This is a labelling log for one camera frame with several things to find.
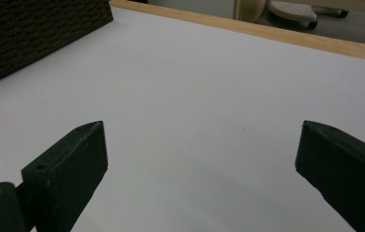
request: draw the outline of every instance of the wooden edge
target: wooden edge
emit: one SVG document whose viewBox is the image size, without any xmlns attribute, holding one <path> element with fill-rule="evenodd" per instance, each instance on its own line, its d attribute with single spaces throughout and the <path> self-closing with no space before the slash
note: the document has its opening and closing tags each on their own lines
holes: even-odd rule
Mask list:
<svg viewBox="0 0 365 232">
<path fill-rule="evenodd" d="M 222 18 L 205 14 L 197 14 L 149 4 L 130 2 L 127 0 L 111 0 L 110 5 L 112 7 L 122 8 L 126 10 L 132 10 L 151 15 L 170 17 L 174 19 L 198 23 L 211 27 L 217 27 L 235 32 L 240 32 L 251 36 L 262 37 L 269 40 L 274 40 L 287 44 L 295 44 L 318 50 L 365 59 L 364 43 L 348 42 L 328 37 L 309 35 L 264 25 L 242 22 L 229 18 Z"/>
</svg>

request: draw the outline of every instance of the chair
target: chair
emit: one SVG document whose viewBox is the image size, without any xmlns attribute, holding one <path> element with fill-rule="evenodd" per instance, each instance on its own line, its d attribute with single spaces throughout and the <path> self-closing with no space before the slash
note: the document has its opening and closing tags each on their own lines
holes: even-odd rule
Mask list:
<svg viewBox="0 0 365 232">
<path fill-rule="evenodd" d="M 308 21 L 307 29 L 309 30 L 313 30 L 318 26 L 317 16 L 309 5 L 270 1 L 268 7 L 273 15 L 293 21 Z M 348 13 L 349 11 L 342 10 L 339 16 L 346 17 Z"/>
</svg>

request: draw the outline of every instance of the white table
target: white table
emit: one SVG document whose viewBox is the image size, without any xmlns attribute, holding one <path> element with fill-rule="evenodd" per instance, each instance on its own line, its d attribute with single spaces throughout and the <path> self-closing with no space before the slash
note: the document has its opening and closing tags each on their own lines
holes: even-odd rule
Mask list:
<svg viewBox="0 0 365 232">
<path fill-rule="evenodd" d="M 73 231 L 353 231 L 294 162 L 305 119 L 365 141 L 365 60 L 114 16 L 0 81 L 0 182 L 103 120 L 109 169 Z"/>
</svg>

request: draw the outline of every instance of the dark wicker basket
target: dark wicker basket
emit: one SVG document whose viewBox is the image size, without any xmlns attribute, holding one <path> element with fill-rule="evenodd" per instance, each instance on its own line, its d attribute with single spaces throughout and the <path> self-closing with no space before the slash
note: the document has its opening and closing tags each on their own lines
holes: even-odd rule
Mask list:
<svg viewBox="0 0 365 232">
<path fill-rule="evenodd" d="M 108 0 L 0 0 L 0 78 L 112 20 Z"/>
</svg>

